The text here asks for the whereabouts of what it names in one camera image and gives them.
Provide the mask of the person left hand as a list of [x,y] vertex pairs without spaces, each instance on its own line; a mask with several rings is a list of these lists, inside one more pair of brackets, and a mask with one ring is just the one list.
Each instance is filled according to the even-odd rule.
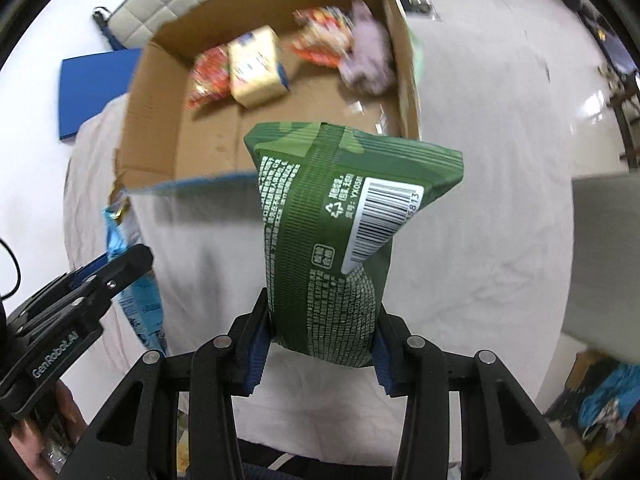
[[[88,428],[84,416],[82,416],[70,388],[62,380],[55,384],[54,393],[58,404],[58,414],[66,427],[70,442],[77,444]],[[10,443],[15,452],[38,480],[54,480],[58,476],[51,464],[44,458],[48,441],[48,436],[30,418],[17,422],[10,435]]]

